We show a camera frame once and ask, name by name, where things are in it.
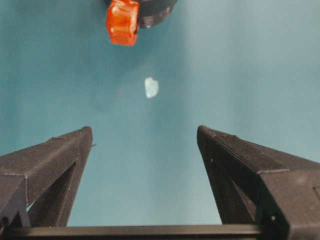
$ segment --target white fragment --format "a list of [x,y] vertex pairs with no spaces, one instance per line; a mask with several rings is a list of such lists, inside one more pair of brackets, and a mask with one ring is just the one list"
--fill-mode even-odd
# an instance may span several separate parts
[[148,99],[157,96],[159,92],[159,83],[157,80],[153,80],[152,77],[148,77],[144,80],[145,95]]

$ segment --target teal surface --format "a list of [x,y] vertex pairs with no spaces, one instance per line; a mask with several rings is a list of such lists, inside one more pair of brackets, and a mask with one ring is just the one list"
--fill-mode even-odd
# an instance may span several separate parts
[[93,128],[69,225],[219,223],[199,125],[320,160],[319,0],[179,0],[130,48],[105,11],[0,1],[0,154]]

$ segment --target orange knob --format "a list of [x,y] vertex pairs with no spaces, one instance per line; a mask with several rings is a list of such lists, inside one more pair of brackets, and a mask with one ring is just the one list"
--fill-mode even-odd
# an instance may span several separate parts
[[112,0],[106,14],[105,26],[113,44],[134,46],[137,41],[139,2]]

